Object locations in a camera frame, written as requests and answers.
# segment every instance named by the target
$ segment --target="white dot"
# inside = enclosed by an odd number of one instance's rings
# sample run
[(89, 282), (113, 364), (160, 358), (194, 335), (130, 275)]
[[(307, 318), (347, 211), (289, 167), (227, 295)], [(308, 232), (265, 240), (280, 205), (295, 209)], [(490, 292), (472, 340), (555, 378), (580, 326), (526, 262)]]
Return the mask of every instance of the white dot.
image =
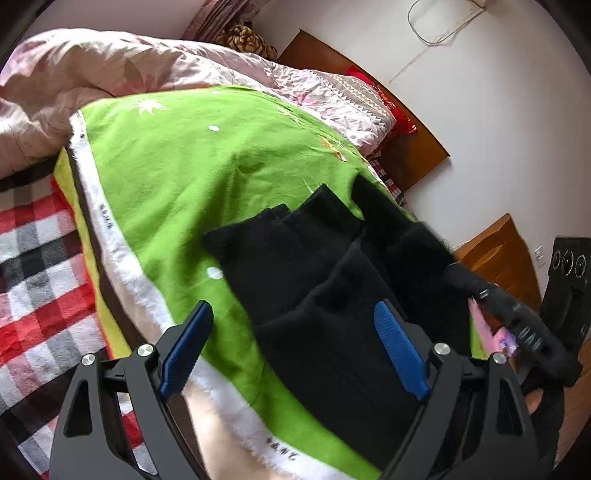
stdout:
[(213, 278), (214, 280), (220, 280), (223, 278), (223, 271), (221, 271), (218, 267), (209, 267), (207, 269), (207, 276), (209, 278)]

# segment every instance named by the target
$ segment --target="electrical cord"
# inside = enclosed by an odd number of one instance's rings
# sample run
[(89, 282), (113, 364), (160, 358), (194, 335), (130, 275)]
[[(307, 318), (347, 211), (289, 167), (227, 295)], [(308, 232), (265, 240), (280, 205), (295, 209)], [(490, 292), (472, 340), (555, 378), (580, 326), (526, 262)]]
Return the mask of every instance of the electrical cord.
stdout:
[(428, 40), (425, 40), (417, 31), (416, 28), (414, 28), (413, 23), (410, 21), (410, 15), (413, 12), (413, 8), (419, 3), (421, 2), (421, 0), (416, 0), (410, 7), (410, 9), (408, 10), (408, 14), (407, 14), (407, 20), (408, 20), (408, 25), (410, 25), (410, 28), (413, 30), (414, 34), (426, 45), (429, 45), (430, 47), (435, 47), (437, 45), (440, 45), (441, 43), (443, 43), (444, 41), (446, 41), (449, 37), (451, 37), (454, 33), (460, 31), (462, 28), (464, 28), (466, 25), (468, 25), (468, 23), (470, 23), (472, 20), (474, 20), (478, 15), (480, 15), (481, 13), (483, 13), (485, 11), (484, 8), (480, 7), (479, 5), (477, 5), (478, 10), (475, 10), (474, 12), (472, 12), (472, 14), (470, 14), (461, 24), (459, 24), (456, 28), (454, 28), (451, 32), (447, 33), (447, 34), (443, 34), (444, 36), (442, 38), (439, 38), (438, 40), (431, 42)]

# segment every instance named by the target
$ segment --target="red pillow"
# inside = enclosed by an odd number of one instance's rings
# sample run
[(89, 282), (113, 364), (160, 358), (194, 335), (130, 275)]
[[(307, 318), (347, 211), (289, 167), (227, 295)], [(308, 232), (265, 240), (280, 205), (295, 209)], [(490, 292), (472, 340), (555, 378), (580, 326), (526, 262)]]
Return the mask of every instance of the red pillow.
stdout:
[(388, 108), (388, 110), (390, 110), (390, 112), (396, 119), (396, 125), (394, 125), (394, 128), (388, 134), (387, 138), (391, 138), (401, 134), (411, 134), (417, 131), (417, 126), (411, 121), (411, 119), (404, 115), (404, 112), (396, 105), (394, 105), (392, 100), (390, 100), (386, 96), (384, 91), (378, 85), (376, 85), (371, 78), (369, 78), (366, 74), (359, 70), (355, 65), (351, 65), (345, 72), (345, 75), (355, 77), (358, 80), (364, 82), (366, 85), (369, 85), (379, 95), (381, 101)]

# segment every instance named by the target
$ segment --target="pink quilt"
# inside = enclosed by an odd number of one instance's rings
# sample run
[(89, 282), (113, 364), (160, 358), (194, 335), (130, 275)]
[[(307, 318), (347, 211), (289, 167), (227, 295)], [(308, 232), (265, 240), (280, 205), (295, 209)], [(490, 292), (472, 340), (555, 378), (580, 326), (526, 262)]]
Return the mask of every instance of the pink quilt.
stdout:
[(93, 100), (212, 85), (244, 85), (284, 99), (368, 155), (395, 119), (358, 80), (330, 77), (206, 43), (44, 32), (20, 44), (0, 73), (0, 179), (58, 153), (70, 134), (68, 118)]

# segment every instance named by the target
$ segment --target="red plaid blanket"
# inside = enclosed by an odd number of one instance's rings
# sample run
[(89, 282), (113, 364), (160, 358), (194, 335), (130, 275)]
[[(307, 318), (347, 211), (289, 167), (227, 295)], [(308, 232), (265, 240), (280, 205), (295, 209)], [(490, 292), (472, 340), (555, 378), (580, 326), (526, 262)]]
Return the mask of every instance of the red plaid blanket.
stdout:
[[(80, 239), (53, 189), (54, 161), (0, 180), (0, 429), (48, 478), (53, 434), (76, 365), (105, 359)], [(120, 396), (139, 466), (155, 473), (131, 403)]]

